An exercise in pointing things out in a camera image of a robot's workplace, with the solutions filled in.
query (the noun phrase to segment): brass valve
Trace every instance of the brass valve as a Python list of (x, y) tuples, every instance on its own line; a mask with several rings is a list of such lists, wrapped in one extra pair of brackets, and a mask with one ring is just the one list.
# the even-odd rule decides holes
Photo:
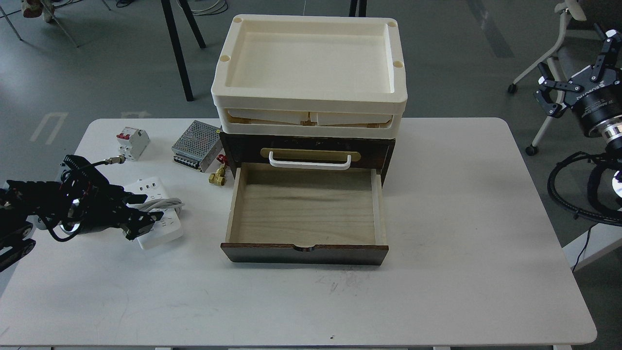
[(224, 186), (227, 181), (225, 177), (226, 168), (227, 165), (222, 164), (215, 173), (211, 173), (210, 177), (208, 178), (210, 184), (214, 184), (216, 186)]

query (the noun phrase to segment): chair caster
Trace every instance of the chair caster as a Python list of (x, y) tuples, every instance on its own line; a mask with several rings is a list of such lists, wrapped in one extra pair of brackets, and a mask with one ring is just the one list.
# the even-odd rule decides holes
[(525, 153), (527, 153), (528, 156), (535, 156), (538, 154), (538, 146), (529, 145), (525, 148)]

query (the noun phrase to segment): power strip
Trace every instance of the power strip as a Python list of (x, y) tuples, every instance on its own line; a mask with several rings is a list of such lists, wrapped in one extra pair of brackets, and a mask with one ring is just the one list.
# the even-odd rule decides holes
[[(146, 194), (148, 196), (146, 201), (170, 198), (162, 185), (162, 181), (157, 176), (144, 180), (141, 179), (123, 187), (125, 191), (128, 192)], [(151, 249), (183, 235), (182, 223), (179, 221), (175, 209), (158, 210), (164, 212), (162, 220), (156, 221), (151, 231), (137, 238), (138, 243), (143, 249)]]

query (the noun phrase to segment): cream plastic tray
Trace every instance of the cream plastic tray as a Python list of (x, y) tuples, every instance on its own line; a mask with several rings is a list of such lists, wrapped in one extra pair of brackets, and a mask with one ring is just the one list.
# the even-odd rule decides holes
[(211, 92), (227, 133), (394, 138), (407, 99), (397, 22), (236, 16)]

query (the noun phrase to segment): drawer front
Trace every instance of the drawer front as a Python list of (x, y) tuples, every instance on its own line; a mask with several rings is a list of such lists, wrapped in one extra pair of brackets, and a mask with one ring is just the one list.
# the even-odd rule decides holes
[[(233, 174), (242, 163), (268, 163), (268, 152), (275, 150), (275, 157), (280, 154), (286, 154), (288, 151), (292, 156), (288, 156), (288, 161), (326, 161), (328, 153), (352, 154), (350, 167), (362, 169), (377, 169), (384, 182), (391, 155), (395, 147), (395, 139), (358, 139), (358, 138), (317, 138), (317, 137), (300, 137), (300, 136), (273, 136), (273, 135), (237, 135), (220, 133), (223, 147)], [(301, 150), (303, 153), (312, 154), (313, 151), (320, 154), (318, 159), (313, 156), (296, 157), (295, 150)], [(334, 159), (338, 163), (342, 163), (341, 159)]]
[(318, 244), (300, 248), (293, 244), (222, 243), (220, 248), (232, 262), (375, 266), (380, 266), (389, 252), (388, 245)]

